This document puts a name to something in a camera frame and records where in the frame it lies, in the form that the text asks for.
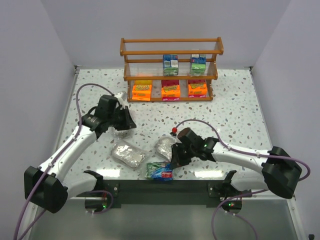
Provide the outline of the blue green colourful sponge pack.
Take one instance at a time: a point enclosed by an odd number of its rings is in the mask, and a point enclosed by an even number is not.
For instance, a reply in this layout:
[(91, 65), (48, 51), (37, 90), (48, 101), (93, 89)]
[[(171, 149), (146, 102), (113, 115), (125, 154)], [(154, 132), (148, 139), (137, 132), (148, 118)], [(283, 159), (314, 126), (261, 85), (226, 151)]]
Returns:
[(147, 180), (172, 181), (173, 170), (169, 162), (148, 162), (145, 167)]

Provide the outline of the orange Scrub Daddy box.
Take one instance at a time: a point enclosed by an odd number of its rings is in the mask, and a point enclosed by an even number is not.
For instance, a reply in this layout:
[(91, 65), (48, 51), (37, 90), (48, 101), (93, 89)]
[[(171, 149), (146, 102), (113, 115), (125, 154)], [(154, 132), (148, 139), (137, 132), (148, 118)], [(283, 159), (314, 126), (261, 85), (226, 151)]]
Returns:
[(152, 80), (135, 80), (132, 88), (132, 99), (137, 101), (151, 100)]

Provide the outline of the orange Scrub Mommy box back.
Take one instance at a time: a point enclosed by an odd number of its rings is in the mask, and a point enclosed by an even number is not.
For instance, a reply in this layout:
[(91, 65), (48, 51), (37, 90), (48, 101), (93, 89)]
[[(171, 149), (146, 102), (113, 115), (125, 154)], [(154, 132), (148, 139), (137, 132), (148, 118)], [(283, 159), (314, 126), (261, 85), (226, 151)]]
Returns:
[(161, 100), (162, 101), (179, 101), (181, 97), (181, 88), (179, 80), (162, 80), (161, 81)]

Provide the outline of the orange pink Scrub Mommy box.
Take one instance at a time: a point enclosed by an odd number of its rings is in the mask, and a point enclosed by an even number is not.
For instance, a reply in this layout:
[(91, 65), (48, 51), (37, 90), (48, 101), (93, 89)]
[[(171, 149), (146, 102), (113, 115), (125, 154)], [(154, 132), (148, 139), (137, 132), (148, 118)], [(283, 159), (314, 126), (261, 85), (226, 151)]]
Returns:
[(205, 98), (207, 96), (208, 87), (204, 79), (188, 80), (188, 97), (189, 98)]

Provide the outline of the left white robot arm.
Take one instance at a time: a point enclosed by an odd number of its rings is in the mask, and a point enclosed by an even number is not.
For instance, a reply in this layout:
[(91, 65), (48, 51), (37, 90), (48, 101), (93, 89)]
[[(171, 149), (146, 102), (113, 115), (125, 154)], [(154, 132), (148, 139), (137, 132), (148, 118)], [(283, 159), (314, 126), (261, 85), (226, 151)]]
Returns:
[(28, 167), (24, 172), (24, 195), (31, 203), (44, 210), (57, 213), (66, 201), (79, 194), (102, 190), (103, 177), (92, 171), (84, 171), (84, 177), (66, 183), (65, 177), (81, 154), (108, 128), (118, 131), (135, 129), (124, 92), (114, 96), (103, 95), (98, 105), (81, 118), (67, 141), (39, 167)]

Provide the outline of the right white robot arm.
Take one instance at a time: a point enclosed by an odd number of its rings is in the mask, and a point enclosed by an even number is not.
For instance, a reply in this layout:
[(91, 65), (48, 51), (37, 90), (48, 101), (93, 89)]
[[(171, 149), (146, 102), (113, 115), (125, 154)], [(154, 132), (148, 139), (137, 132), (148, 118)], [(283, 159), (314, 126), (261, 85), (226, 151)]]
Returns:
[(177, 142), (171, 146), (172, 169), (187, 166), (193, 158), (215, 163), (241, 166), (249, 172), (232, 171), (226, 177), (228, 188), (238, 192), (269, 190), (273, 194), (291, 199), (302, 174), (302, 168), (280, 147), (271, 150), (234, 148), (218, 137), (202, 138), (190, 128), (178, 131), (173, 128), (172, 136)]

